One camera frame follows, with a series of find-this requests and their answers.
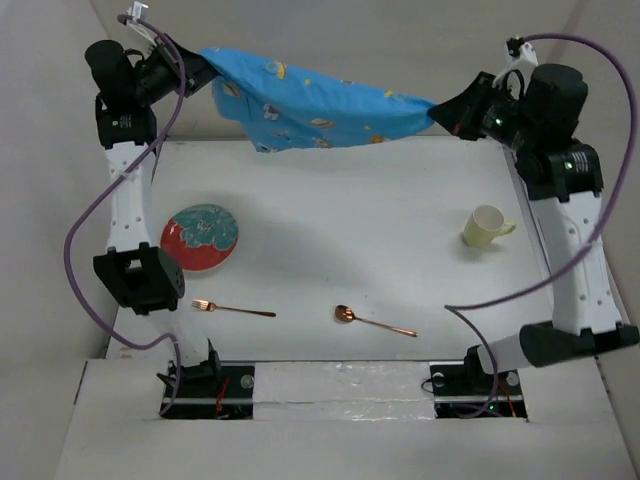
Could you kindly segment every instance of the copper fork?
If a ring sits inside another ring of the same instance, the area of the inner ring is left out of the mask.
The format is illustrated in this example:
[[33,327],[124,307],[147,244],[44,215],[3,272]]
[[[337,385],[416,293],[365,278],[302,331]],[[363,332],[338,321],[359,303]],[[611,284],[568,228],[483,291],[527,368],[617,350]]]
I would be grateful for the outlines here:
[[203,310],[205,312],[215,312],[216,310],[227,310],[229,312],[240,312],[240,313],[249,313],[251,315],[260,315],[262,317],[275,317],[276,314],[273,312],[261,312],[259,310],[245,310],[243,308],[232,308],[232,307],[222,307],[220,305],[216,305],[213,302],[209,302],[207,300],[198,300],[194,298],[191,301],[191,306],[197,308],[198,310]]

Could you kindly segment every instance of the white table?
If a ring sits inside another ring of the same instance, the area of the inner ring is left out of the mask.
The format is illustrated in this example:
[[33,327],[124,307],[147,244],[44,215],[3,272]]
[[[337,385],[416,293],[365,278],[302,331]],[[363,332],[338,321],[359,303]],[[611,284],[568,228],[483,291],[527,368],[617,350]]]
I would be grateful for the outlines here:
[[[237,218],[238,246],[227,262],[187,274],[177,315],[152,314],[196,325],[194,335],[204,332],[225,361],[461,358],[477,338],[443,305],[496,298],[541,278],[504,153],[491,142],[413,138],[279,155],[255,153],[247,142],[169,143],[154,195],[158,236],[174,213],[196,203],[220,204]],[[503,209],[518,228],[472,250],[460,233],[483,203]],[[192,298],[278,317],[203,314],[189,306]],[[419,337],[339,325],[337,304]],[[471,318],[495,339],[548,320],[550,311],[542,292]],[[140,342],[157,336],[131,310],[119,311],[116,328]],[[112,342],[108,357],[121,347]],[[120,354],[168,358],[171,351]]]
[[[266,323],[181,308],[177,321],[202,319],[223,360],[324,362],[258,363],[256,420],[164,421],[154,374],[169,348],[140,354],[112,342],[111,360],[86,370],[58,480],[635,478],[592,359],[521,371],[529,422],[435,420],[419,389],[427,365],[406,362],[462,358],[477,343],[445,302],[541,278],[537,233],[498,147],[425,138],[264,156],[242,142],[169,144],[158,171],[159,217],[211,201],[240,224],[238,250],[214,274],[189,278],[188,298],[279,314]],[[480,203],[521,228],[470,251],[458,234]],[[421,336],[337,325],[336,303]],[[472,318],[491,339],[549,314],[543,292]],[[155,335],[127,311],[116,328],[138,341]]]

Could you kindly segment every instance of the blue cloth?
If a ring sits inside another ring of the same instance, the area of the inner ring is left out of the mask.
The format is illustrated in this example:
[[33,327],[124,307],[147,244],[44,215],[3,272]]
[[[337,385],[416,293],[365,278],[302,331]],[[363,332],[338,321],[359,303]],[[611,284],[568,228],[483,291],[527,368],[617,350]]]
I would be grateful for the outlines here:
[[220,76],[213,96],[259,152],[350,147],[415,135],[433,121],[423,98],[338,80],[229,48],[200,52]]

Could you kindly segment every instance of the plate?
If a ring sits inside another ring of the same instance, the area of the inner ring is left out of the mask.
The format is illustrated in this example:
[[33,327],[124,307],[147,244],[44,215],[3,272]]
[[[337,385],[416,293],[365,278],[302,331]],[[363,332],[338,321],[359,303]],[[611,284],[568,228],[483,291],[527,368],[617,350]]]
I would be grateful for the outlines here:
[[160,246],[183,270],[202,272],[219,266],[238,244],[238,224],[224,207],[193,205],[176,213],[162,231]]

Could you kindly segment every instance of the yellow mug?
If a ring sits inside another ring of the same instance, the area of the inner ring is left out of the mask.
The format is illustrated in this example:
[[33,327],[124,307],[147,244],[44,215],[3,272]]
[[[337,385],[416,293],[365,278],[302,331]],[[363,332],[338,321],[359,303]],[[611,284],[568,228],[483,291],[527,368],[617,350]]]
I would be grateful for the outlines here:
[[471,214],[462,234],[470,247],[486,247],[494,238],[508,235],[516,229],[516,222],[505,221],[499,208],[480,205]]

